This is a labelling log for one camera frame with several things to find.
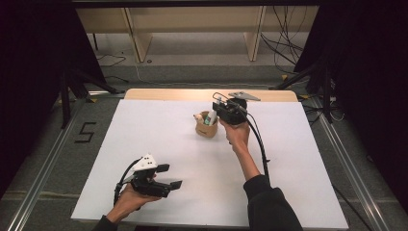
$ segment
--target white tabletop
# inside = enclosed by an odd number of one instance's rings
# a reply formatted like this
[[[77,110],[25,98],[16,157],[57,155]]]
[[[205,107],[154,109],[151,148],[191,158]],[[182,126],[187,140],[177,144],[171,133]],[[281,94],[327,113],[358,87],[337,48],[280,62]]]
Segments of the white tabletop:
[[[84,186],[73,219],[99,220],[113,207],[114,188],[124,170],[151,153],[158,182],[183,180],[168,198],[144,205],[124,221],[146,225],[248,227],[243,174],[221,125],[212,139],[195,133],[193,114],[211,102],[121,100]],[[270,182],[279,187],[303,228],[348,228],[331,187],[300,103],[248,102],[268,164]],[[261,172],[259,144],[251,133],[249,150]]]

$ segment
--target robotic hand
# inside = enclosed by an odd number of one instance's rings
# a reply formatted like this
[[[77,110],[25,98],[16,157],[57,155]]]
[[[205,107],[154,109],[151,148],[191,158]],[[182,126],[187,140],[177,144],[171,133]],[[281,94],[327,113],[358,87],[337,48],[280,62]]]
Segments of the robotic hand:
[[[178,190],[181,187],[182,181],[172,182],[169,185],[156,182],[153,178],[156,172],[168,171],[170,165],[157,165],[151,154],[133,162],[126,169],[120,182],[116,184],[114,204],[119,198],[119,193],[124,184],[130,183],[133,190],[140,194],[152,195],[158,197],[167,197],[173,190]],[[129,170],[134,173],[124,179]]]
[[[217,112],[217,116],[231,125],[247,121],[246,100],[261,100],[242,91],[229,93],[228,95],[233,96],[233,98],[227,99],[226,102],[213,102],[213,110]]]

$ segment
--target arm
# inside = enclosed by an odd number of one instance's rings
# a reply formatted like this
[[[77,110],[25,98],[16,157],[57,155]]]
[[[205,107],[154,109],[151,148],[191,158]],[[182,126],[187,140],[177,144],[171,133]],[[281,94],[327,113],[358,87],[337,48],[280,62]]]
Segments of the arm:
[[[291,205],[282,191],[273,189],[265,175],[256,167],[248,150],[249,126],[242,123],[232,126],[220,120],[227,134],[227,140],[237,155],[245,177],[248,197],[248,219],[251,230],[303,230]]]
[[[132,212],[143,206],[147,202],[156,201],[160,197],[142,195],[135,192],[131,185],[126,185],[120,194],[119,200],[113,209],[96,224],[92,231],[116,230],[121,220],[127,218]]]
[[[248,123],[242,123],[236,126],[232,126],[223,120],[219,120],[222,126],[224,126],[227,140],[232,145],[232,149],[237,155],[238,161],[240,162],[243,176],[245,181],[251,179],[254,176],[260,175],[258,168],[256,167],[251,154],[248,150],[248,139],[249,139],[249,125]]]

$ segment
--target hand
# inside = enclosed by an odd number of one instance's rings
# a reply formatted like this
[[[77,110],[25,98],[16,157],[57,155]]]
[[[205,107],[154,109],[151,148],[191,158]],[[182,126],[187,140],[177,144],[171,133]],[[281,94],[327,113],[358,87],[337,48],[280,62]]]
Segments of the hand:
[[[225,132],[227,134],[227,140],[232,145],[233,151],[239,155],[243,152],[248,152],[248,140],[249,140],[249,125],[247,122],[238,124],[238,125],[230,125],[223,121],[222,119],[219,120],[219,123],[224,126]]]
[[[120,194],[119,200],[114,205],[113,209],[106,215],[106,218],[113,223],[119,223],[145,203],[159,199],[161,199],[161,197],[140,194],[134,191],[130,184],[127,184]]]

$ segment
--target aluminum rail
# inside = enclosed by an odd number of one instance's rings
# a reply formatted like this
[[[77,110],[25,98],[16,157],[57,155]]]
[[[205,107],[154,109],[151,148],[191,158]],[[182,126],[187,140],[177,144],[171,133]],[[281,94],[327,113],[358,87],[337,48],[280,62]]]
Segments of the aluminum rail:
[[[321,108],[320,102],[313,98],[313,104],[317,108]],[[384,220],[384,217],[377,206],[375,200],[373,199],[370,191],[366,187],[362,177],[360,176],[358,169],[351,161],[348,152],[345,150],[345,147],[337,134],[333,124],[328,123],[327,119],[324,116],[320,117],[320,123],[323,126],[324,131],[326,132],[327,137],[329,138],[331,144],[333,145],[336,154],[341,162],[344,171],[350,181],[354,191],[356,192],[360,202],[369,217],[371,225],[376,231],[388,231],[390,227],[387,225],[387,222]]]
[[[16,231],[22,230],[24,228],[25,223],[28,220],[31,212],[36,205],[38,200],[39,194],[41,193],[47,179],[60,156],[61,150],[63,149],[67,136],[69,135],[70,131],[72,130],[73,124],[75,119],[85,104],[85,99],[78,99],[75,102],[74,108],[72,110],[72,117],[68,124],[65,126],[64,129],[61,130],[60,134],[58,135],[56,141],[54,142],[53,147],[51,148],[44,164],[41,167],[36,179],[33,182],[30,190],[28,190],[25,198],[21,202],[17,212],[14,214],[14,217],[8,227],[8,231]]]

